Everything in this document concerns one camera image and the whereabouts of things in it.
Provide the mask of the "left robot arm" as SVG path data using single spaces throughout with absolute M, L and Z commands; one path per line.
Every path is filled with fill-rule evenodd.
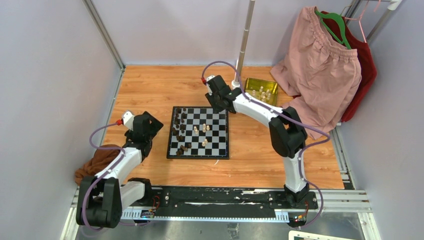
M 94 176 L 85 176 L 79 186 L 76 223 L 94 231 L 115 228 L 121 221 L 123 210 L 137 202 L 146 207 L 153 202 L 157 208 L 159 198 L 154 196 L 147 178 L 131 178 L 129 173 L 150 154 L 153 139 L 164 126 L 149 112 L 134 115 L 127 110 L 115 125 L 124 125 L 125 144 L 111 146 L 118 155 Z

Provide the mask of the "black white chess board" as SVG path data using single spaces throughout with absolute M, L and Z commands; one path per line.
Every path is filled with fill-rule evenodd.
M 229 113 L 207 106 L 172 108 L 166 157 L 168 159 L 228 160 Z

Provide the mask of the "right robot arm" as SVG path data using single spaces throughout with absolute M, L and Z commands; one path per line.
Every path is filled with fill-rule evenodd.
M 231 89 L 221 75 L 203 77 L 201 81 L 207 87 L 205 97 L 214 111 L 244 114 L 268 127 L 272 148 L 283 158 L 286 204 L 292 209 L 301 207 L 310 190 L 301 154 L 308 136 L 296 110 L 269 105 L 238 87 Z

